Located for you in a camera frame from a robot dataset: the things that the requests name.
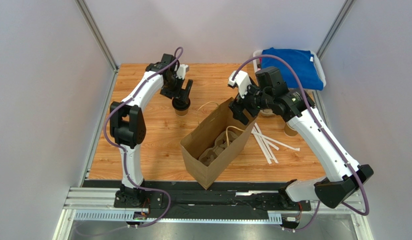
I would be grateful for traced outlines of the black plastic cup lid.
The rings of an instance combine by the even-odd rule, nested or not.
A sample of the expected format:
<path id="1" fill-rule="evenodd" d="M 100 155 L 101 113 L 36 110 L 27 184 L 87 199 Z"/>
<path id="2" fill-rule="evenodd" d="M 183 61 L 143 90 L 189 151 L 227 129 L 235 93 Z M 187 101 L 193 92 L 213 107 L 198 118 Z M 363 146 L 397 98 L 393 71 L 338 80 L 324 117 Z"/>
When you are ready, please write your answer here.
<path id="1" fill-rule="evenodd" d="M 191 100 L 187 98 L 186 100 L 180 100 L 178 98 L 173 98 L 171 101 L 172 107 L 177 111 L 188 110 L 191 105 Z"/>

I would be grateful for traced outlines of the brown paper coffee cup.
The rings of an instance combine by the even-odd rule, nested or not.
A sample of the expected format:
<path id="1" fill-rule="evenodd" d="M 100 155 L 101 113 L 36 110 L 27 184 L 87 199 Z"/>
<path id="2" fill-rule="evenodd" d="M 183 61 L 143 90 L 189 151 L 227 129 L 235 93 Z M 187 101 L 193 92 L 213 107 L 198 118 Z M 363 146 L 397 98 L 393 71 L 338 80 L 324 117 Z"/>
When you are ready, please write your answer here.
<path id="1" fill-rule="evenodd" d="M 184 117 L 188 114 L 189 109 L 175 109 L 174 111 L 178 117 Z"/>

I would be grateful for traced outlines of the brown paper bag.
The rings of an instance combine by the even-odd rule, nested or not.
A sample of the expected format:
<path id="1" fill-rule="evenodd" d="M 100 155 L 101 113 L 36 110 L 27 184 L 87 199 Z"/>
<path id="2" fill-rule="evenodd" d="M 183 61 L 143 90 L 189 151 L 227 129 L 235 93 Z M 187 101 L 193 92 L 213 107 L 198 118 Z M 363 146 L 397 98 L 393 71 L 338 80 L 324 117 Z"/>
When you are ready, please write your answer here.
<path id="1" fill-rule="evenodd" d="M 244 150 L 256 123 L 250 116 L 246 125 L 234 119 L 233 100 L 222 102 L 180 141 L 187 172 L 206 190 Z"/>

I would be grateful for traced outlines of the white straw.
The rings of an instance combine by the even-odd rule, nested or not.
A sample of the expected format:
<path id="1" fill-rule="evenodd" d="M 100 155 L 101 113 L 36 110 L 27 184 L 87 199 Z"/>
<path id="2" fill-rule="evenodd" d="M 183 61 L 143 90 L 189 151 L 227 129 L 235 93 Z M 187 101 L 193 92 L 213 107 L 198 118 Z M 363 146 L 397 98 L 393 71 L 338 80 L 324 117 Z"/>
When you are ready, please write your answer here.
<path id="1" fill-rule="evenodd" d="M 270 157 L 270 155 L 269 155 L 269 151 L 268 151 L 268 149 L 266 148 L 266 146 L 265 146 L 265 144 L 264 144 L 264 142 L 263 142 L 263 139 L 262 139 L 260 136 L 256 135 L 256 133 L 259 134 L 260 132 L 259 132 L 259 131 L 257 130 L 257 128 L 254 126 L 253 129 L 252 129 L 252 131 L 251 131 L 251 134 L 254 136 L 256 142 L 258 143 L 259 148 L 261 149 L 261 151 L 262 151 L 262 153 L 263 153 L 263 155 L 264 155 L 267 163 L 268 163 L 269 165 L 271 165 L 271 164 L 272 164 L 272 159 L 271 159 L 271 157 Z"/>
<path id="2" fill-rule="evenodd" d="M 257 128 L 257 130 L 259 131 L 260 134 L 263 134 L 257 123 L 254 124 L 254 127 Z M 271 157 L 271 162 L 275 163 L 275 164 L 278 164 L 279 162 L 278 162 L 277 158 L 275 157 L 275 155 L 273 153 L 273 149 L 278 150 L 279 148 L 276 147 L 275 145 L 273 145 L 270 141 L 267 141 L 266 139 L 262 138 L 262 141 L 265 144 L 267 150 L 269 151 L 269 156 Z"/>
<path id="3" fill-rule="evenodd" d="M 256 135 L 256 136 L 259 136 L 259 137 L 261 137 L 261 138 L 263 138 L 263 139 L 265 139 L 265 140 L 267 140 L 267 141 L 269 141 L 269 142 L 273 142 L 273 143 L 276 143 L 276 144 L 278 144 L 278 145 L 280 145 L 280 146 L 283 146 L 283 147 L 285 147 L 285 148 L 287 148 L 287 149 L 293 150 L 293 151 L 299 152 L 299 151 L 301 150 L 299 147 L 292 147 L 292 146 L 290 146 L 290 145 L 288 145 L 288 144 L 285 144 L 285 143 L 283 143 L 283 142 L 281 142 L 281 141 L 278 141 L 278 140 L 276 140 L 276 139 L 273 139 L 273 138 L 268 137 L 268 136 L 266 136 L 266 135 L 263 135 L 263 134 L 261 134 L 261 133 L 252 132 L 252 134 L 253 134 L 253 135 Z"/>

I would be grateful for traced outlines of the cardboard cup carrier tray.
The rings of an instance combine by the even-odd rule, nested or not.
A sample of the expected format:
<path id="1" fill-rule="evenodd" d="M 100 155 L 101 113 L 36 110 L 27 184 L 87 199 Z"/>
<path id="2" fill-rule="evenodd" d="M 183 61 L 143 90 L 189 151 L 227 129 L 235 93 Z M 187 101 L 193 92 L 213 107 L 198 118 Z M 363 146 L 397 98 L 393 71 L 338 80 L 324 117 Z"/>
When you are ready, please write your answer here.
<path id="1" fill-rule="evenodd" d="M 275 113 L 271 109 L 261 109 L 259 113 L 264 117 L 275 116 Z"/>

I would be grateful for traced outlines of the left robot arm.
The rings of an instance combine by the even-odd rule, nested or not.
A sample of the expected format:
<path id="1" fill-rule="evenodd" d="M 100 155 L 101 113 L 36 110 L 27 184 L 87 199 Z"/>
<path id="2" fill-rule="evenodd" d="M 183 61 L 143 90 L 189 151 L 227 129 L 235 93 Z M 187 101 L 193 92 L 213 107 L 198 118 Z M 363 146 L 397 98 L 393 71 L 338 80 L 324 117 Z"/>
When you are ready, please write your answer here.
<path id="1" fill-rule="evenodd" d="M 115 194 L 117 208 L 140 208 L 147 202 L 144 176 L 141 170 L 141 145 L 147 128 L 144 110 L 156 92 L 171 100 L 175 113 L 182 117 L 191 105 L 189 94 L 193 80 L 185 80 L 189 66 L 181 64 L 179 57 L 163 54 L 161 61 L 149 64 L 134 90 L 122 101 L 110 105 L 104 136 L 111 136 L 112 144 L 119 148 L 123 178 Z"/>

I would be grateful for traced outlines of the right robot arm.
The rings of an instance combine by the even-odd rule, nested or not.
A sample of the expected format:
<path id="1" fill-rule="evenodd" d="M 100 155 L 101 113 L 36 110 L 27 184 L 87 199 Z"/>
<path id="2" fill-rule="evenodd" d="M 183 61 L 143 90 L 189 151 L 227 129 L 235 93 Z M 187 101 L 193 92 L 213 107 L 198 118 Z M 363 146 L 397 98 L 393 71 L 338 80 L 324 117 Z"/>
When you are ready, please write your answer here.
<path id="1" fill-rule="evenodd" d="M 255 76 L 257 83 L 242 70 L 228 78 L 228 86 L 238 89 L 229 104 L 233 118 L 247 125 L 245 112 L 256 117 L 261 110 L 271 110 L 281 116 L 305 140 L 325 171 L 321 178 L 290 181 L 281 189 L 286 204 L 317 200 L 335 209 L 371 178 L 372 167 L 359 164 L 345 151 L 321 119 L 314 101 L 306 92 L 288 88 L 277 67 L 261 69 Z"/>

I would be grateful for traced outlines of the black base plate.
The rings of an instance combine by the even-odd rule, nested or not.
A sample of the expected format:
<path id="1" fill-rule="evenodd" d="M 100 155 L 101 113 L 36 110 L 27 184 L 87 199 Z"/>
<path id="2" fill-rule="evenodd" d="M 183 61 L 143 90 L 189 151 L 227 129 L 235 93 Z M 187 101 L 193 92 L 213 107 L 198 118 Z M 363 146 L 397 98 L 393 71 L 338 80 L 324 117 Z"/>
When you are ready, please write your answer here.
<path id="1" fill-rule="evenodd" d="M 118 180 L 87 180 L 84 188 L 111 189 L 112 206 L 115 207 Z M 279 189 L 281 182 L 215 182 L 204 189 L 195 181 L 145 181 L 147 202 L 144 214 L 166 219 L 205 220 L 266 220 L 272 211 L 297 218 L 299 213 L 310 211 L 306 201 L 284 203 Z"/>

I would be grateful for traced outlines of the aluminium frame rail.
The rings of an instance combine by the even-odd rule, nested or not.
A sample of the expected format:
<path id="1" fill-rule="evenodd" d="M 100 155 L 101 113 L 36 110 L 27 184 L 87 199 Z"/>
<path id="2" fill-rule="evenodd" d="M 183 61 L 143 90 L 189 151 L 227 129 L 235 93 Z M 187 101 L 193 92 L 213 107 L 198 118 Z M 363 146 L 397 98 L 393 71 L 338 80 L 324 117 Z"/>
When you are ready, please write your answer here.
<path id="1" fill-rule="evenodd" d="M 117 196 L 117 180 L 71 187 L 54 239 L 326 239 L 371 240 L 367 218 L 316 200 L 278 203 L 280 182 L 147 181 L 139 203 Z"/>

